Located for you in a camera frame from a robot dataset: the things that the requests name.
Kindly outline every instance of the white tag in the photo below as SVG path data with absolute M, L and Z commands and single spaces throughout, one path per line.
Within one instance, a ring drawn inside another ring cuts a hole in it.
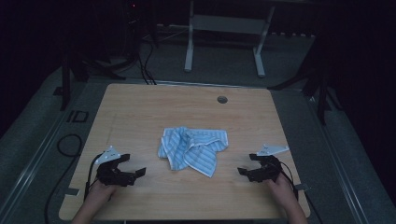
M 267 146 L 263 145 L 262 150 L 258 151 L 256 154 L 258 156 L 271 156 L 279 152 L 287 151 L 289 150 L 288 146 L 281 147 L 281 146 Z
M 102 164 L 107 161 L 114 161 L 119 159 L 121 154 L 113 147 L 110 146 L 96 161 L 95 164 Z

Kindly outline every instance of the table top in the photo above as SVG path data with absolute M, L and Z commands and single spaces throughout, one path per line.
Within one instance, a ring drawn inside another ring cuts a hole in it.
M 219 96 L 228 99 L 218 102 Z M 171 171 L 158 157 L 164 128 L 225 130 L 229 146 L 217 153 L 217 168 L 210 178 L 188 167 Z M 83 202 L 84 186 L 93 158 L 113 146 L 131 159 L 119 165 L 123 172 L 147 167 L 134 186 L 120 188 L 97 219 L 261 219 L 285 217 L 263 183 L 249 182 L 237 167 L 257 169 L 248 154 L 262 145 L 287 146 L 271 92 L 265 89 L 110 84 L 70 183 L 77 196 L 65 195 L 59 216 L 73 218 Z M 290 151 L 276 154 L 291 169 L 299 184 Z M 92 170 L 96 175 L 97 166 Z M 306 198 L 299 202 L 307 216 Z

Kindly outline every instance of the striped cloth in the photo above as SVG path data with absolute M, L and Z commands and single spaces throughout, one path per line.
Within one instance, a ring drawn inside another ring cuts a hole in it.
M 169 160 L 171 170 L 190 166 L 212 177 L 216 170 L 216 153 L 227 146 L 227 133 L 224 130 L 165 128 L 158 156 Z

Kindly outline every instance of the gray floor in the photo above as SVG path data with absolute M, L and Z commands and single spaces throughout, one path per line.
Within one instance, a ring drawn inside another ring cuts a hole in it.
M 162 41 L 160 48 L 153 51 L 148 70 L 159 84 L 266 88 L 296 73 L 312 41 L 305 37 L 270 35 L 262 53 L 266 77 L 259 78 L 250 39 L 239 39 L 234 41 L 237 42 L 235 45 L 224 39 L 220 42 L 207 40 L 207 36 L 196 39 L 192 71 L 185 73 L 186 42 L 185 36 L 179 35 Z M 149 46 L 144 45 L 142 58 L 146 59 L 148 54 Z M 119 74 L 128 77 L 122 82 L 145 85 L 137 65 L 119 71 Z M 61 98 L 52 95 L 54 89 L 61 85 L 61 73 L 58 70 L 52 74 L 0 140 L 2 223 L 45 223 L 46 201 L 72 161 L 57 151 L 57 142 L 70 133 L 78 134 L 85 142 L 106 86 L 115 82 L 94 71 L 91 75 L 87 83 L 73 82 L 72 102 L 61 112 Z M 327 125 L 320 125 L 315 115 L 315 99 L 308 99 L 299 91 L 303 85 L 302 81 L 283 91 L 272 91 L 272 94 L 300 178 L 310 188 L 306 193 L 324 223 L 396 223 L 395 207 L 380 184 L 347 116 L 330 103 L 332 110 L 325 114 Z M 67 122 L 72 110 L 89 112 L 87 122 Z M 75 154 L 78 141 L 69 137 L 62 141 L 60 147 Z M 76 163 L 65 174 L 50 200 L 50 223 L 67 223 L 59 219 L 58 212 L 75 166 Z M 319 223 L 312 209 L 309 222 Z

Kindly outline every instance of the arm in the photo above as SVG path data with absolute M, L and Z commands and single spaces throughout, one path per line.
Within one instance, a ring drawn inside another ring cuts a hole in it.
M 90 193 L 85 202 L 79 208 L 72 224 L 91 223 L 99 209 L 108 201 L 110 196 L 116 191 L 117 186 L 104 185 L 99 180 L 92 184 Z
M 276 202 L 281 205 L 288 216 L 289 224 L 305 224 L 308 223 L 303 208 L 297 202 L 291 188 L 289 180 L 280 174 L 276 182 L 273 180 L 265 180 Z

